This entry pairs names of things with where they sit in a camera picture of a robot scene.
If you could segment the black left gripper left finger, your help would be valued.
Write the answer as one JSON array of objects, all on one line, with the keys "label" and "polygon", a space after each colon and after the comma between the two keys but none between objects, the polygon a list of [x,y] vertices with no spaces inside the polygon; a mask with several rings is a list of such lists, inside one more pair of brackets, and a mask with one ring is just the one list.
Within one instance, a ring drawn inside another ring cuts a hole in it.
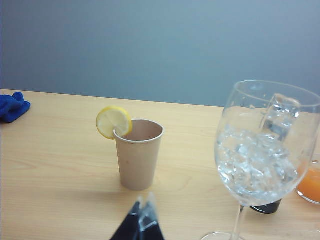
[{"label": "black left gripper left finger", "polygon": [[140,195],[126,217],[112,235],[111,240],[139,240],[140,225],[139,218],[143,205],[143,197]]}]

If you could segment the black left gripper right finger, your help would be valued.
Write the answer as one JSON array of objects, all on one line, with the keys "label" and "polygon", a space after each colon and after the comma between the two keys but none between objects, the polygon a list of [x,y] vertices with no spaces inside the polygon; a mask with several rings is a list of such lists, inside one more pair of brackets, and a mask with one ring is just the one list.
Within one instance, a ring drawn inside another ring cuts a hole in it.
[{"label": "black left gripper right finger", "polygon": [[152,192],[148,194],[146,203],[140,210],[138,224],[140,240],[165,239],[159,224],[156,198]]}]

